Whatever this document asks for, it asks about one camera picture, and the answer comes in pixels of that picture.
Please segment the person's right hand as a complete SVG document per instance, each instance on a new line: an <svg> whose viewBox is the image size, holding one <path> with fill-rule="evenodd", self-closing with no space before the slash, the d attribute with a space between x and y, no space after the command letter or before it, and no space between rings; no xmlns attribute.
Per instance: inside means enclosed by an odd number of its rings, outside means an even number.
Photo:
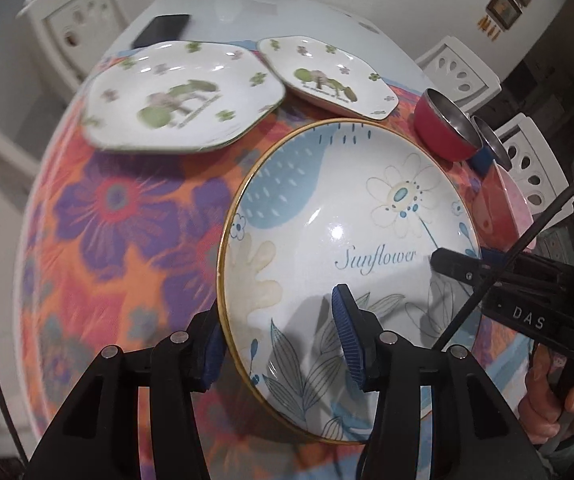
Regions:
<svg viewBox="0 0 574 480"><path fill-rule="evenodd" d="M574 388L564 402L559 401L549 387L550 364L549 350L539 344L526 374L526 395L518 405L519 422L533 444L544 444L559 434L558 419L563 412L574 415ZM574 419L564 438L573 436Z"/></svg>

